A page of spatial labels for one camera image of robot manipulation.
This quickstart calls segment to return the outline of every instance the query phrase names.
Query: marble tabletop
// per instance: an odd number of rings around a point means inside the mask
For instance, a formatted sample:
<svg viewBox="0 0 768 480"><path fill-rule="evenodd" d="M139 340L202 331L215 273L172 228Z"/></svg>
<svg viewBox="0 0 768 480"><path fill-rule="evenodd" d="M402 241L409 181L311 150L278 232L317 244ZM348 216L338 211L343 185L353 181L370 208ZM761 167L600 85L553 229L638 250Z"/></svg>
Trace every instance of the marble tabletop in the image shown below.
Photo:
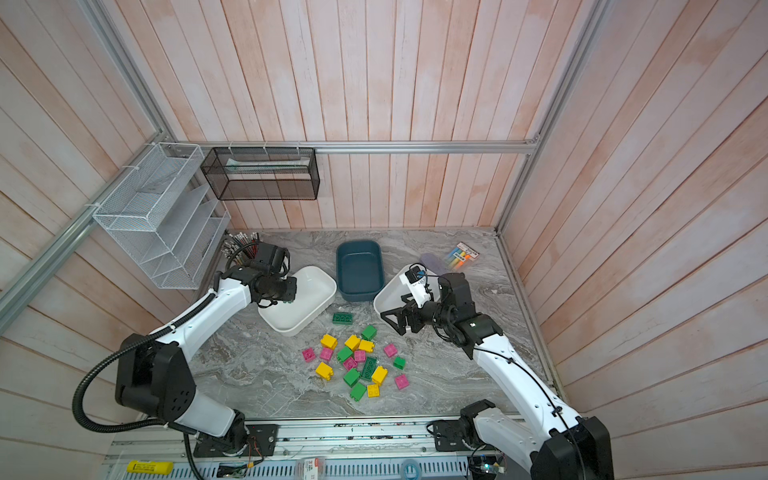
<svg viewBox="0 0 768 480"><path fill-rule="evenodd" d="M476 249L480 257L466 265L472 297L479 312L488 314L504 330L520 356L544 378L541 362L521 307L490 230L351 230L290 231L265 233L265 242L287 247L291 272L315 265L336 277L336 247L348 240L370 239L382 248L385 281L389 282L406 264L423 253L443 257L458 242ZM352 326L331 323L334 312L354 314ZM314 369L319 359L306 363L302 351L313 347L328 333L343 343L353 333L374 325L378 334L372 356L389 370L379 398L349 397L342 377L346 372L334 358L335 376L330 382ZM404 371L395 369L383 347L394 343L406 360ZM385 415L458 415L477 400L489 399L505 412L515 407L491 378L459 348L443 342L432 328L399 336L374 311L372 303L348 303L336 293L333 304L298 335L285 337L272 330L255 305L248 306L225 323L190 362L201 392L238 409L248 418L318 418ZM398 390L394 377L405 373L410 386Z"/></svg>

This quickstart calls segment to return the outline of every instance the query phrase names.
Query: yellow label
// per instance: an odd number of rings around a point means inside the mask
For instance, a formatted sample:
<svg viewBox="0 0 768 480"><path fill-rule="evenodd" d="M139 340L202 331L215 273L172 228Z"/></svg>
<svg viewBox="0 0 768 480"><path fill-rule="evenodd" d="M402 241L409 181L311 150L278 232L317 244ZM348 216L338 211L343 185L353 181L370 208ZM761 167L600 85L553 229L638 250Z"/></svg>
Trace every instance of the yellow label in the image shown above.
<svg viewBox="0 0 768 480"><path fill-rule="evenodd" d="M174 470L173 462L138 462L128 464L128 473L149 473L154 475L169 475Z"/></svg>

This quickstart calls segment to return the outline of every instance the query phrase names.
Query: wooden plank wall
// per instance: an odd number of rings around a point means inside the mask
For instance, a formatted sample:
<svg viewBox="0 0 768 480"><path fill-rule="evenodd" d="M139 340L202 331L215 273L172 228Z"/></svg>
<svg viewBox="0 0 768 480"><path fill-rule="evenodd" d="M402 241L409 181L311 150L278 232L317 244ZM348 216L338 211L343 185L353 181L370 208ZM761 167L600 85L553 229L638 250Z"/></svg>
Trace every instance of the wooden plank wall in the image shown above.
<svg viewBox="0 0 768 480"><path fill-rule="evenodd" d="M503 237L617 478L768 478L768 2L617 2Z"/></svg>
<svg viewBox="0 0 768 480"><path fill-rule="evenodd" d="M0 2L0 290L154 133L76 0ZM88 238L0 337L4 476L90 478L111 436L74 422L75 386L187 305L104 231ZM88 392L101 422L136 416L114 401L115 373Z"/></svg>
<svg viewBox="0 0 768 480"><path fill-rule="evenodd" d="M186 141L523 140L594 0L104 0ZM522 158L320 155L317 201L236 228L491 226Z"/></svg>

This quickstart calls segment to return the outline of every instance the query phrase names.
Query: white wire mesh organizer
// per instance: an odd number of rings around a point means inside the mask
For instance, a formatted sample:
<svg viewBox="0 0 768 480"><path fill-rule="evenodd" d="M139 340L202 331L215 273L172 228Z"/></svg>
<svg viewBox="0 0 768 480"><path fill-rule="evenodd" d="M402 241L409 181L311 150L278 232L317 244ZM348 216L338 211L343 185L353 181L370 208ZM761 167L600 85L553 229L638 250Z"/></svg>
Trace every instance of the white wire mesh organizer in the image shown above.
<svg viewBox="0 0 768 480"><path fill-rule="evenodd" d="M207 185L185 190L202 161L198 145L158 144L94 214L160 288L196 289L230 220Z"/></svg>

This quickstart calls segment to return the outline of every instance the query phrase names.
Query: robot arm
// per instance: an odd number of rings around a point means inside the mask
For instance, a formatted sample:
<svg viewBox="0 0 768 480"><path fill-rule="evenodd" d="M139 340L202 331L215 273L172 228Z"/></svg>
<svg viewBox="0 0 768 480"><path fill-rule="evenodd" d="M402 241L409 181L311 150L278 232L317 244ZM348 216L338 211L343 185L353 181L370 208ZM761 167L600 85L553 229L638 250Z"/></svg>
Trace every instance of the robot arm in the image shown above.
<svg viewBox="0 0 768 480"><path fill-rule="evenodd" d="M232 268L227 264L227 271L217 274L214 288L204 298L150 334L129 336L120 350L83 378L72 399L72 412L80 425L95 432L166 425L197 435L223 455L239 455L244 450L248 437L244 415L198 392L188 361L232 315L250 303L267 308L278 300L296 298L296 278L285 278L290 269L283 263L290 258L287 250L259 241L245 247L254 247L255 253L247 264ZM102 425L85 415L85 390L116 360L115 400L148 415L148 420Z"/></svg>
<svg viewBox="0 0 768 480"><path fill-rule="evenodd" d="M426 283L427 272L419 270L416 264L402 275L402 283L411 291L403 297L406 304L382 312L382 318L400 335L431 323L435 333L461 347L496 381L525 419L525 424L518 423L482 400L464 408L453 425L442 421L444 430L459 432L460 442L472 447L493 445L529 470L533 480L612 479L611 440L600 420L583 419L525 364L501 327L475 311L463 273L441 275L440 300L435 301ZM434 428L440 436L438 425Z"/></svg>

